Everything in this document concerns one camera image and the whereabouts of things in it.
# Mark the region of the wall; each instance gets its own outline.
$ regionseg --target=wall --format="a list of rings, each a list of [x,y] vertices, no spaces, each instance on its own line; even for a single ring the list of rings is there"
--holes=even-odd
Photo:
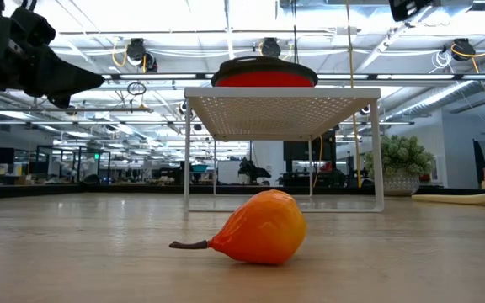
[[[485,105],[461,114],[444,114],[446,165],[451,188],[477,189],[473,140],[485,141]]]
[[[440,162],[442,166],[440,169],[440,173],[442,174],[442,184],[447,186],[445,147],[443,144],[443,120],[441,110],[439,109],[431,113],[431,116],[428,118],[413,119],[413,122],[415,123],[414,125],[391,126],[390,128],[385,129],[384,132],[387,136],[416,136],[419,143],[424,146],[426,151],[431,152],[438,159],[438,162]],[[371,152],[372,150],[371,136],[369,135],[363,137],[362,142],[359,144],[360,154]],[[347,152],[350,152],[352,156],[355,155],[354,143],[338,146],[338,159],[346,158],[348,156]],[[356,169],[356,160],[354,160],[354,169]]]
[[[52,145],[52,134],[42,130],[26,130],[20,125],[10,125],[10,132],[0,131],[0,147],[13,147],[34,151],[37,145]]]
[[[253,141],[253,164],[265,168],[271,175],[269,182],[276,180],[285,172],[283,141]]]

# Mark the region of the yellow object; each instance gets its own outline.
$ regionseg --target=yellow object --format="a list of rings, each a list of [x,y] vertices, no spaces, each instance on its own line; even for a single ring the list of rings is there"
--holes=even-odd
[[[116,66],[123,67],[125,65],[125,63],[126,63],[126,48],[128,47],[128,45],[125,45],[125,56],[123,57],[123,63],[119,63],[115,59],[115,49],[116,49],[116,47],[117,47],[117,40],[114,43],[114,50],[111,53],[111,59],[114,61],[114,63],[115,63]]]
[[[469,58],[478,58],[478,57],[481,57],[481,56],[485,56],[485,53],[479,54],[479,55],[468,55],[468,54],[460,53],[459,51],[457,51],[457,50],[454,49],[454,47],[456,47],[456,46],[457,46],[456,44],[453,44],[452,47],[450,48],[450,50],[453,53],[458,54],[460,56],[465,56],[465,57],[469,57]]]
[[[347,39],[349,44],[349,75],[351,80],[351,88],[354,88],[354,63],[353,63],[353,43],[351,43],[351,30],[350,30],[350,15],[349,15],[349,0],[345,1],[345,8],[347,11]],[[357,163],[357,187],[362,186],[360,180],[360,154],[359,154],[359,131],[357,129],[357,117],[353,114],[353,132],[354,132],[354,150],[356,152],[355,159]]]
[[[418,202],[456,203],[464,205],[485,204],[485,194],[448,195],[448,194],[414,194],[411,199]]]
[[[319,139],[321,139],[321,150],[319,151],[319,162],[317,163],[317,171],[316,171],[316,178],[313,180],[313,187],[316,187],[317,183],[317,175],[319,174],[319,164],[321,164],[321,159],[323,156],[323,136],[319,136]]]

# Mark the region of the orange pear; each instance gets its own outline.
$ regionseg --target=orange pear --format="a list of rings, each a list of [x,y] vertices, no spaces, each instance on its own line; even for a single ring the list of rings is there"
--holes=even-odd
[[[180,249],[210,247],[238,261],[278,265],[293,256],[305,235],[306,222],[295,199],[273,189],[254,195],[241,205],[209,241],[173,242],[169,246]]]

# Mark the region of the black cable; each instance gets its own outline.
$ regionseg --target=black cable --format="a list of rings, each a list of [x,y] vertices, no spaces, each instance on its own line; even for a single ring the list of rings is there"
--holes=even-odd
[[[293,14],[293,36],[294,36],[294,43],[293,43],[293,49],[295,55],[293,56],[293,61],[295,63],[299,63],[299,48],[296,43],[297,38],[296,38],[296,0],[291,0],[291,13]]]
[[[20,6],[22,8],[28,9],[31,12],[33,12],[35,10],[35,7],[37,6],[37,0],[31,0],[31,5],[28,6],[28,4],[29,4],[28,0],[23,0],[22,5],[20,5]]]
[[[259,162],[258,162],[258,156],[256,155],[256,146],[253,145],[253,141],[250,141],[252,144],[252,150],[253,150],[253,159],[256,162],[255,167],[259,167]]]

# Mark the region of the ceiling pipe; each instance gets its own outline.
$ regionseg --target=ceiling pipe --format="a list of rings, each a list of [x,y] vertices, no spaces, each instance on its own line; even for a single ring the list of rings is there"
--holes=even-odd
[[[485,73],[485,63],[479,69],[480,73]],[[406,115],[418,116],[428,114],[436,109],[463,99],[464,96],[469,98],[469,96],[474,93],[479,93],[482,90],[482,84],[479,81],[473,80],[457,82],[444,88],[433,88],[411,99],[408,103],[403,104],[402,109],[388,114],[384,120],[392,121],[401,119]]]
[[[232,25],[229,18],[229,0],[224,0],[224,12],[226,13],[227,51],[231,60],[235,58],[235,53],[233,52]]]
[[[483,106],[483,105],[485,105],[485,99],[473,102],[473,103],[468,104],[466,106],[462,106],[459,109],[453,109],[453,110],[450,111],[450,113],[451,114],[459,114],[459,113],[463,113],[467,110],[475,109],[475,108],[477,108],[479,106]]]
[[[371,53],[359,64],[359,66],[357,66],[354,72],[359,73],[364,71],[371,63],[373,63],[373,61],[375,61],[381,55],[381,53],[385,52],[392,45],[392,43],[396,42],[401,35],[407,33],[412,28],[412,25],[410,24],[416,24],[417,22],[428,18],[435,11],[436,8],[427,7],[424,9],[423,12],[417,14],[413,18],[413,20],[409,21],[409,23],[405,22],[402,24],[402,26],[396,29],[391,29],[391,31],[386,35],[385,39],[379,42],[379,44],[371,51]]]
[[[1,108],[0,111],[8,111],[8,112],[15,112],[15,113],[87,113],[87,112],[104,112],[106,109],[100,108],[89,108],[89,109],[5,109]],[[149,112],[152,113],[152,109],[109,109],[111,113],[120,113],[120,112]]]
[[[162,104],[164,104],[164,107],[168,110],[168,112],[176,119],[179,119],[181,118],[181,116],[179,115],[179,113],[177,113],[177,111],[175,111],[175,109],[173,109],[169,104],[168,104],[168,101],[166,101],[166,99],[164,99],[160,93],[157,93],[155,91],[149,91],[149,93],[151,93],[151,95],[153,95],[157,101],[160,101]]]

